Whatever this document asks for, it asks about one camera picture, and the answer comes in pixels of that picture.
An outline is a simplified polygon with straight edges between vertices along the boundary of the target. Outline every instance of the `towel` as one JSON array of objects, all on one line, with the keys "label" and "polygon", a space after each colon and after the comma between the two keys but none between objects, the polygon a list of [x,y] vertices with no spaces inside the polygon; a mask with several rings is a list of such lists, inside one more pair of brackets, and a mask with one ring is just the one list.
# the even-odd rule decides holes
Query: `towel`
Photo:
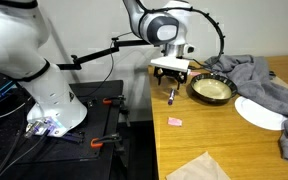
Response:
[{"label": "towel", "polygon": [[[216,57],[212,57],[205,63],[213,64],[215,61]],[[270,81],[268,63],[264,57],[223,55],[207,70],[232,80],[240,95],[288,117],[288,89]],[[288,160],[288,120],[284,123],[284,129],[280,143],[283,158]]]}]

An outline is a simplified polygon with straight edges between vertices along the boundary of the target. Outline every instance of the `floor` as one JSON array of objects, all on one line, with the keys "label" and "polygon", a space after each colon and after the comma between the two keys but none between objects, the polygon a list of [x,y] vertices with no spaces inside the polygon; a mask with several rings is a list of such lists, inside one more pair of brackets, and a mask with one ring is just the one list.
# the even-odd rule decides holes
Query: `floor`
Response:
[{"label": "floor", "polygon": [[130,142],[128,170],[125,172],[118,157],[113,158],[111,180],[151,180],[157,178],[157,162],[152,121],[120,124],[118,132]]}]

